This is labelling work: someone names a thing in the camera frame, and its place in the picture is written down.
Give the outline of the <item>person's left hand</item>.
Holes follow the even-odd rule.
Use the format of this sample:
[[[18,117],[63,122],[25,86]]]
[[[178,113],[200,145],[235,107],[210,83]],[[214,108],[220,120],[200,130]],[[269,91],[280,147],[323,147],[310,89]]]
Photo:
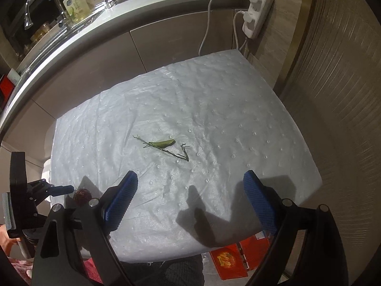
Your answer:
[[[0,245],[7,257],[10,256],[12,247],[21,241],[20,238],[10,238],[6,229],[6,225],[0,226]]]

